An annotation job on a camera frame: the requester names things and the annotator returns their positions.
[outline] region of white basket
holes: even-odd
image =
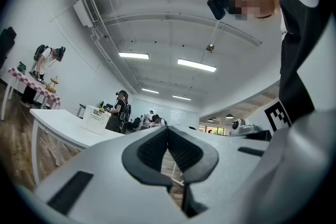
[[[88,105],[83,117],[83,127],[97,134],[105,129],[111,113],[102,112],[95,106]]]

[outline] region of fluorescent light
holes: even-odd
[[[191,100],[190,98],[186,98],[186,97],[180,97],[180,96],[176,96],[176,95],[173,95],[173,97],[175,98],[180,98],[180,99],[184,99],[184,100]]]
[[[148,54],[131,54],[128,52],[120,52],[119,53],[120,57],[126,57],[126,58],[139,58],[139,59],[149,59]]]
[[[203,70],[210,71],[210,72],[215,72],[215,70],[217,69],[217,67],[211,67],[211,66],[204,65],[202,63],[191,62],[191,61],[186,61],[186,60],[182,60],[182,59],[179,59],[177,61],[177,63],[179,65],[188,66],[188,67],[194,67],[194,68],[199,68],[199,69],[203,69]]]
[[[157,91],[152,91],[152,90],[148,90],[148,89],[142,89],[143,91],[146,91],[146,92],[154,92],[154,93],[159,93],[159,92],[157,92]]]

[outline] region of ceiling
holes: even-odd
[[[261,106],[271,102],[272,100],[279,97],[279,85],[274,85],[265,91],[257,94],[254,97],[248,98],[247,100],[244,100],[243,102],[240,102],[238,104],[235,104],[231,106],[230,108],[226,108],[222,111],[219,111],[217,113],[211,114],[206,117],[200,118],[200,122],[208,123],[211,125],[225,125],[225,126],[231,126],[233,121],[236,121],[237,119],[246,119],[249,117],[253,112],[255,112],[258,108]],[[232,114],[234,117],[233,119],[226,119],[227,114]],[[209,122],[208,119],[217,118],[219,121],[214,120],[214,122]]]
[[[138,93],[152,95],[141,91],[147,88],[159,91],[162,98],[186,96],[199,104],[235,76],[244,58],[273,44],[274,29],[279,29],[277,19],[242,22],[230,15],[215,28],[217,21],[207,0],[94,1],[119,52],[149,54],[149,60],[123,61]],[[215,46],[212,52],[205,50],[210,43]],[[217,70],[211,73],[179,66],[178,58]]]

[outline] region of black pants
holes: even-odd
[[[114,131],[114,132],[119,132],[120,124],[121,124],[121,120],[119,119],[119,116],[112,115],[109,121],[107,122],[105,129]]]
[[[35,95],[36,95],[36,91],[32,89],[31,87],[27,86],[22,95],[21,101],[24,103],[32,104],[34,102]]]

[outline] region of white shirt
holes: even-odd
[[[147,113],[146,116],[145,116],[146,118],[145,118],[145,121],[143,123],[143,126],[148,127],[153,116],[154,116],[154,114]]]
[[[157,126],[165,126],[164,119],[161,119],[161,121],[159,123],[151,122],[149,124],[149,127],[157,127]]]
[[[52,49],[51,48],[47,48],[44,50],[44,52],[42,52],[42,54],[44,56],[43,61],[40,64],[40,70],[36,70],[37,65],[35,66],[35,71],[39,71],[40,75],[43,75],[46,72],[46,68],[47,66],[49,66],[49,64],[54,61],[55,59],[53,58],[53,53],[52,53]]]

